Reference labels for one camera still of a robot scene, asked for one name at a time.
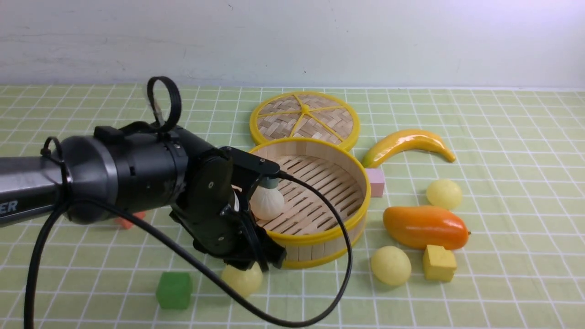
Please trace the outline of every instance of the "yellow rim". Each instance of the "yellow rim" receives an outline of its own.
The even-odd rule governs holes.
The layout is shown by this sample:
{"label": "yellow rim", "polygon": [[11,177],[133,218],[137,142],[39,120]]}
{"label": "yellow rim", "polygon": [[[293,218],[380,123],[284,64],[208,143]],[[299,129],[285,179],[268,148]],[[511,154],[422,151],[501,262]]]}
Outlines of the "yellow rim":
{"label": "yellow rim", "polygon": [[[315,91],[294,91],[294,92],[289,92],[286,94],[281,94],[275,97],[271,97],[267,100],[265,100],[264,102],[262,102],[262,104],[258,105],[254,111],[252,111],[252,115],[250,116],[250,134],[252,135],[252,139],[254,140],[254,143],[256,143],[256,145],[262,145],[265,144],[267,142],[269,142],[268,139],[266,139],[264,137],[264,135],[262,135],[262,133],[260,132],[260,130],[258,130],[258,126],[256,124],[256,121],[258,120],[258,118],[264,117],[264,116],[269,116],[269,115],[279,115],[279,114],[291,114],[291,113],[300,113],[301,117],[303,116],[301,111],[287,111],[287,112],[275,112],[273,114],[264,114],[264,115],[259,115],[258,113],[270,102],[277,100],[279,98],[282,97],[287,97],[287,96],[294,96],[297,101],[299,102],[300,105],[302,105],[302,101],[298,98],[298,95],[317,95],[317,96],[321,96],[323,98],[327,98],[329,100],[332,100],[334,102],[337,102],[338,104],[340,104],[340,106],[338,107],[322,107],[322,108],[315,108],[315,109],[311,109],[309,111],[309,116],[318,121],[319,120],[312,115],[312,112],[315,111],[320,111],[323,109],[332,109],[332,108],[345,108],[349,114],[352,117],[352,121],[353,121],[353,128],[352,128],[352,132],[349,134],[349,136],[344,140],[342,139],[335,131],[333,131],[329,126],[324,125],[320,122],[320,124],[325,127],[325,129],[327,129],[329,132],[331,132],[331,134],[335,135],[337,138],[339,138],[342,142],[339,145],[336,145],[337,147],[349,151],[352,149],[352,147],[355,146],[355,144],[357,143],[357,140],[359,138],[360,135],[360,120],[359,117],[357,116],[356,111],[346,102],[338,99],[337,97],[331,96],[331,95],[327,95],[327,94],[323,94],[322,92],[315,92]],[[297,128],[297,125],[295,124],[295,126],[293,127],[292,130],[292,134],[294,134],[295,130]]]}
{"label": "yellow rim", "polygon": [[[370,197],[371,197],[371,190],[370,190],[370,181],[368,179],[366,170],[362,166],[362,164],[357,161],[355,157],[353,157],[349,152],[345,151],[344,149],[331,144],[329,142],[325,142],[320,139],[313,139],[313,138],[305,138],[305,137],[291,137],[291,138],[282,138],[282,139],[275,139],[269,142],[263,143],[261,145],[256,146],[249,153],[254,153],[259,149],[265,148],[267,146],[278,144],[278,143],[287,143],[287,142],[309,142],[309,143],[319,143],[330,148],[334,148],[340,152],[342,152],[345,156],[347,156],[359,169],[362,173],[364,179],[366,180],[366,195],[364,196],[364,202],[362,206],[356,211],[353,216],[345,222],[345,227],[349,231],[353,227],[357,225],[357,223],[361,220],[362,217],[365,216],[367,213],[367,209],[370,206]],[[342,235],[341,228],[336,226],[335,228],[329,229],[325,232],[316,233],[316,234],[306,234],[306,235],[288,235],[288,234],[281,234],[271,231],[266,231],[268,235],[275,240],[275,242],[286,245],[312,245],[317,243],[326,242],[332,239],[335,239]]]}
{"label": "yellow rim", "polygon": [[[352,241],[352,247],[355,246],[357,241],[362,237],[364,229],[366,229],[365,225],[362,227],[362,229],[360,230],[360,233],[356,236],[356,238]],[[338,251],[334,254],[331,254],[327,257],[313,259],[312,261],[303,261],[303,262],[284,261],[283,267],[289,268],[289,269],[314,268],[315,266],[321,266],[321,265],[325,265],[329,262],[332,262],[335,259],[340,258],[341,256],[345,255],[346,253],[347,253],[347,249],[344,248],[344,249],[341,249],[340,251]]]}

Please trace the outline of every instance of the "yellow spoke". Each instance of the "yellow spoke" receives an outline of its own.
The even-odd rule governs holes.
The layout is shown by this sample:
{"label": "yellow spoke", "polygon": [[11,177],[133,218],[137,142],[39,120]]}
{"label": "yellow spoke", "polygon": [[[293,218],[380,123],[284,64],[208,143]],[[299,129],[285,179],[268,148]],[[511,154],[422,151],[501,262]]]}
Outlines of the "yellow spoke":
{"label": "yellow spoke", "polygon": [[301,111],[284,111],[284,112],[272,112],[272,113],[268,113],[268,114],[260,114],[258,115],[259,118],[262,118],[264,116],[271,116],[271,115],[280,115],[280,114],[299,114],[301,113]]}
{"label": "yellow spoke", "polygon": [[317,121],[317,123],[319,123],[320,125],[322,125],[323,127],[325,127],[325,129],[327,129],[330,133],[334,134],[335,137],[339,138],[339,140],[343,141],[343,138],[341,136],[339,136],[333,129],[331,129],[331,127],[329,127],[326,124],[324,124],[323,122],[321,122],[321,120],[317,119],[311,113],[307,113],[307,115],[310,116],[311,118],[315,119],[315,121]]}
{"label": "yellow spoke", "polygon": [[298,119],[297,119],[297,123],[296,123],[296,124],[294,124],[294,126],[293,126],[293,128],[292,128],[292,130],[291,130],[291,133],[290,133],[290,135],[289,135],[288,137],[292,137],[292,136],[294,135],[294,131],[295,131],[295,129],[297,128],[298,124],[300,124],[300,123],[301,123],[301,119],[302,119],[302,116],[303,116],[303,115],[305,115],[305,114],[304,114],[304,113],[301,113],[301,116],[299,116],[299,117],[298,117]]}
{"label": "yellow spoke", "polygon": [[302,107],[302,101],[300,98],[298,98],[298,96],[296,94],[293,94],[294,98],[297,99],[298,105]]}
{"label": "yellow spoke", "polygon": [[328,107],[319,107],[319,108],[312,108],[309,110],[309,112],[315,112],[315,111],[320,111],[322,109],[332,109],[332,108],[343,108],[343,105],[340,106],[328,106]]}

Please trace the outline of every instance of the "orange mango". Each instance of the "orange mango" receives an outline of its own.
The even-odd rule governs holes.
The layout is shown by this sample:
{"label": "orange mango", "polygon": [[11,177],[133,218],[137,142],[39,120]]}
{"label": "orange mango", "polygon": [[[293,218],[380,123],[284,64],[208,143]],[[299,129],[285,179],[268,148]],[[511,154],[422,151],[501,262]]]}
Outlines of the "orange mango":
{"label": "orange mango", "polygon": [[460,249],[467,244],[471,234],[461,218],[434,205],[388,207],[384,210],[383,223],[397,242],[419,250],[424,250],[427,245]]}

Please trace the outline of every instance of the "pink cube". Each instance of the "pink cube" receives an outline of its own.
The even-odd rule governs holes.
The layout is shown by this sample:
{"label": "pink cube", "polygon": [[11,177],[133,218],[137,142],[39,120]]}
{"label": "pink cube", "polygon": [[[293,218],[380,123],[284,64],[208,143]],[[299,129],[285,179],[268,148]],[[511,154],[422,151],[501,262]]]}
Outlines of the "pink cube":
{"label": "pink cube", "polygon": [[379,198],[384,195],[384,173],[379,168],[366,168],[366,174],[370,180],[371,196]]}

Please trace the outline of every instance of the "yellow cube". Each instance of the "yellow cube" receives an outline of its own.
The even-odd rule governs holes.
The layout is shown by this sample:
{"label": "yellow cube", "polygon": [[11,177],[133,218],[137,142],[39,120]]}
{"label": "yellow cube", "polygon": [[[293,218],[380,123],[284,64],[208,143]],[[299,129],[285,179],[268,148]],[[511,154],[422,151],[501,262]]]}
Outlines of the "yellow cube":
{"label": "yellow cube", "polygon": [[457,262],[452,251],[443,246],[428,245],[422,258],[422,268],[426,280],[450,282],[457,270]]}

